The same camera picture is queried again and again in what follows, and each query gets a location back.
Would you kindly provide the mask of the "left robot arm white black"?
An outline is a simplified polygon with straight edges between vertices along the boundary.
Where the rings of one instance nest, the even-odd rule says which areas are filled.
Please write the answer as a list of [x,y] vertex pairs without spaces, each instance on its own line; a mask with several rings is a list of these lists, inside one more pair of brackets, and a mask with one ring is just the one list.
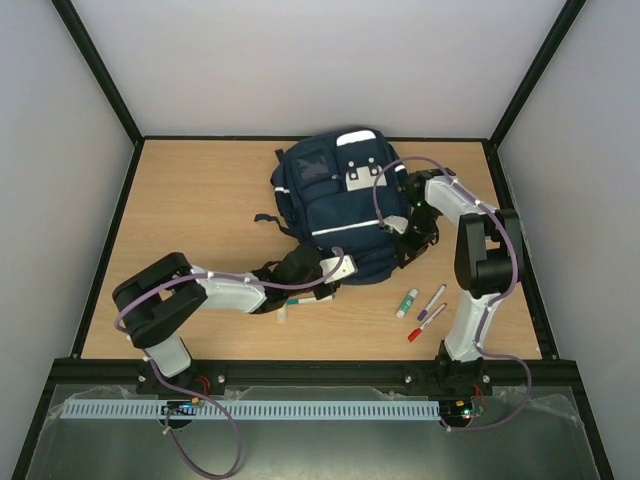
[[356,271],[352,257],[338,247],[326,255],[302,244],[282,260],[242,274],[207,270],[174,252],[116,287],[112,294],[118,310],[114,327],[164,377],[172,378],[191,366],[191,354],[178,329],[196,311],[263,314],[306,293],[322,300]]

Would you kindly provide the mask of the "white glue stick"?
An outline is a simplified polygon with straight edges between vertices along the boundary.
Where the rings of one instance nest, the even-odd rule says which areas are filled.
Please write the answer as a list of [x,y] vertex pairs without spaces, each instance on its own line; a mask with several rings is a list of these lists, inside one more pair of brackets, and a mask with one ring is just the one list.
[[412,288],[404,297],[403,301],[401,302],[400,306],[398,307],[398,309],[395,312],[395,315],[397,318],[404,318],[405,315],[408,313],[409,309],[411,308],[414,300],[416,299],[416,297],[419,294],[419,290]]

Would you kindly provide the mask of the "teal capped white marker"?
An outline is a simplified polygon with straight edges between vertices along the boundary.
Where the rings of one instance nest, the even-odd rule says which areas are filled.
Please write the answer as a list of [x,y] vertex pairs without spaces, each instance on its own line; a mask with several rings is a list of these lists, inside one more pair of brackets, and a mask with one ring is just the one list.
[[321,299],[317,299],[315,297],[309,297],[309,298],[294,298],[294,299],[288,299],[286,302],[286,305],[302,305],[302,304],[312,304],[312,303],[319,303],[319,302],[326,302],[326,301],[332,301],[334,300],[334,296],[327,296]]

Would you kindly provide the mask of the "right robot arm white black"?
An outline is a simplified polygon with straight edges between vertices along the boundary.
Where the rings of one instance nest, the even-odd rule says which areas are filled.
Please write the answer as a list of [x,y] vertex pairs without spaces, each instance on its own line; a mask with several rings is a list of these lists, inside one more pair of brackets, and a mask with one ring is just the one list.
[[457,228],[454,275],[462,295],[453,326],[436,356],[439,386],[455,392],[482,380],[484,341],[498,307],[515,289],[522,268],[519,217],[472,195],[450,171],[422,170],[406,179],[412,207],[408,226],[396,237],[403,268],[439,241],[437,219]]

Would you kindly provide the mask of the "navy blue student backpack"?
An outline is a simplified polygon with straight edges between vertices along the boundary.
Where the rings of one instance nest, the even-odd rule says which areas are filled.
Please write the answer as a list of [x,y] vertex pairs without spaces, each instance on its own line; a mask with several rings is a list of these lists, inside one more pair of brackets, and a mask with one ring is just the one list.
[[393,234],[378,218],[408,218],[401,193],[406,167],[393,146],[373,128],[354,127],[304,138],[276,152],[271,175],[277,217],[257,214],[256,222],[278,224],[282,233],[328,252],[341,248],[358,272],[347,285],[371,285],[397,268]]

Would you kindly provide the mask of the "yellow highlighter pen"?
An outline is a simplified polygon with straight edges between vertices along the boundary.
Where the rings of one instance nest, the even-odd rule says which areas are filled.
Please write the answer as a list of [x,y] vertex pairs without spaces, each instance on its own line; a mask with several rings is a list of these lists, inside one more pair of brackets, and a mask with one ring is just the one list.
[[288,320],[288,306],[284,305],[277,311],[277,320],[280,322],[286,322]]

